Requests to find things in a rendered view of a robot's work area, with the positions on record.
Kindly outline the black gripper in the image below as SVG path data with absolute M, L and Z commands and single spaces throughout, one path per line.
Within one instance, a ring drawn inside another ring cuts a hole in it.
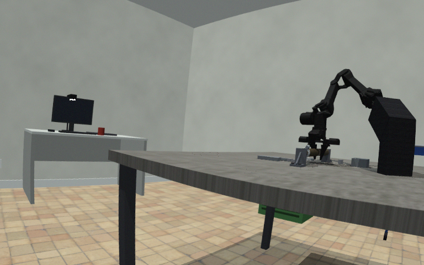
M 321 153 L 320 153 L 320 160 L 321 160 L 327 148 L 330 145 L 340 145 L 340 140 L 333 139 L 333 138 L 326 139 L 326 130 L 327 130 L 326 125 L 314 125 L 314 127 L 315 129 L 319 129 L 319 127 L 322 127 L 322 129 L 325 132 L 324 138 L 320 138 L 319 141 L 315 141 L 315 140 L 309 140 L 309 137 L 307 136 L 300 136 L 299 142 L 307 142 L 308 145 L 310 145 L 311 149 L 317 148 L 317 144 L 315 144 L 316 142 L 323 143 L 323 145 L 321 145 Z M 323 139 L 323 141 L 321 139 Z

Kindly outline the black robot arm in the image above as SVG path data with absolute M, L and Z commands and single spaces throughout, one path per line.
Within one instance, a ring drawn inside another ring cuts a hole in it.
M 339 86 L 338 81 L 342 77 L 344 85 Z M 335 79 L 330 82 L 330 87 L 327 91 L 325 99 L 321 100 L 320 103 L 312 107 L 313 112 L 306 112 L 300 114 L 300 123 L 302 125 L 326 125 L 326 120 L 329 118 L 334 111 L 333 103 L 335 101 L 338 90 L 352 87 L 360 96 L 362 104 L 366 108 L 372 109 L 375 97 L 383 97 L 381 89 L 366 88 L 356 78 L 354 78 L 350 69 L 344 69 L 339 72 Z M 320 109 L 320 112 L 318 111 Z M 315 113 L 315 114 L 313 114 Z M 318 141 L 320 138 L 324 138 L 325 132 L 322 127 L 312 130 L 308 133 L 309 140 Z

